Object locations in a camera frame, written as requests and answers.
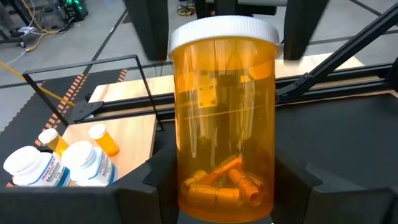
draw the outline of white child-proof cap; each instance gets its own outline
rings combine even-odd
[[[92,160],[93,146],[88,141],[77,141],[70,145],[62,154],[61,161],[69,169],[78,169]]]
[[[88,135],[92,139],[99,139],[102,138],[102,136],[104,136],[105,132],[106,132],[106,126],[105,124],[101,123],[92,126],[90,130],[88,130]]]
[[[58,136],[57,130],[53,128],[48,128],[39,134],[39,141],[43,144],[48,144],[53,141]]]
[[[39,157],[39,150],[33,146],[25,146],[9,155],[2,167],[11,175],[18,175],[24,173]]]
[[[280,51],[278,30],[268,22],[248,16],[214,16],[189,22],[176,29],[170,36],[169,54],[183,45],[217,37],[265,40]]]

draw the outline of white medicine bottle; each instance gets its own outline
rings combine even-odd
[[[61,161],[70,169],[72,180],[80,186],[104,187],[117,178],[116,166],[109,157],[88,141],[70,145],[63,152]]]
[[[70,180],[70,171],[53,154],[33,146],[13,152],[3,168],[14,176],[14,184],[21,187],[65,187]]]

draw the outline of pill capsule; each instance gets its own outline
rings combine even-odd
[[[213,184],[222,175],[227,174],[231,169],[242,169],[243,159],[242,155],[234,155],[223,161],[220,165],[214,168],[206,177],[200,180],[201,184]]]
[[[260,191],[264,190],[265,185],[264,185],[263,181],[260,180],[259,177],[256,177],[255,175],[250,175],[250,174],[248,176],[258,186]]]
[[[228,177],[238,187],[246,202],[253,206],[261,203],[261,194],[257,185],[243,171],[231,169]]]
[[[188,191],[189,191],[189,187],[190,187],[190,185],[192,183],[194,183],[194,182],[196,182],[196,181],[198,181],[198,180],[200,180],[200,179],[202,179],[202,178],[204,178],[206,176],[207,176],[207,173],[204,170],[195,171],[190,178],[188,178],[187,180],[182,182],[182,185],[181,185],[182,193],[187,194]]]
[[[237,208],[242,205],[239,189],[216,188],[204,184],[193,184],[189,188],[190,203],[202,206],[221,206]]]

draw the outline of gray floor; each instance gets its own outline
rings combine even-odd
[[[360,3],[369,6],[376,12],[383,13],[397,0],[358,0]],[[35,68],[45,68],[56,65],[65,65],[90,61],[98,51],[106,36],[109,34],[117,20],[121,17],[125,7],[123,0],[86,0],[90,15],[79,26],[62,35],[50,35],[44,37],[38,49],[25,54],[12,66],[20,71]],[[309,45],[306,55],[334,52],[345,41],[336,41],[336,38],[350,37],[359,32],[362,28],[374,20],[377,15],[371,11],[360,7],[358,4],[349,0],[330,0],[327,10],[322,18],[318,29],[316,30]],[[169,23],[170,32],[182,24],[196,19],[196,16],[181,17],[175,13],[178,0],[169,0]],[[255,15],[275,25],[280,32],[280,38],[283,38],[285,8],[279,7],[275,16]],[[398,34],[382,35],[371,45],[357,54],[357,58],[365,65],[391,62],[396,57],[398,51]],[[14,44],[0,45],[0,60],[8,62],[18,57],[22,49]],[[111,36],[98,59],[117,57],[129,54],[137,54],[141,64],[150,64],[146,59],[141,44],[137,38],[136,31],[132,24],[120,24]],[[90,72],[101,70],[111,70],[117,68],[127,68],[135,66],[132,60],[123,62],[107,63],[93,66]],[[66,77],[77,75],[84,71],[85,67],[61,70],[56,72],[39,73],[33,76],[35,80],[45,80],[49,78]],[[173,74],[172,67],[165,65],[162,68],[147,68],[145,74],[148,77],[156,75]],[[130,71],[126,76],[127,80],[140,78],[136,71]],[[9,72],[0,68],[0,86],[21,83],[22,80],[14,77]],[[28,86],[19,86],[11,88],[0,87],[0,132],[32,96],[33,91]]]

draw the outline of orange pill bottle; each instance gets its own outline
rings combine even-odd
[[[115,156],[119,153],[119,146],[115,143],[111,135],[109,135],[105,124],[93,125],[88,130],[88,135],[97,142],[106,155]]]
[[[199,19],[173,32],[169,53],[180,208],[211,222],[266,217],[274,201],[277,30],[252,17]]]
[[[63,140],[63,138],[58,134],[57,130],[53,128],[48,128],[42,131],[38,137],[39,141],[51,148],[60,157],[67,148],[68,143]]]

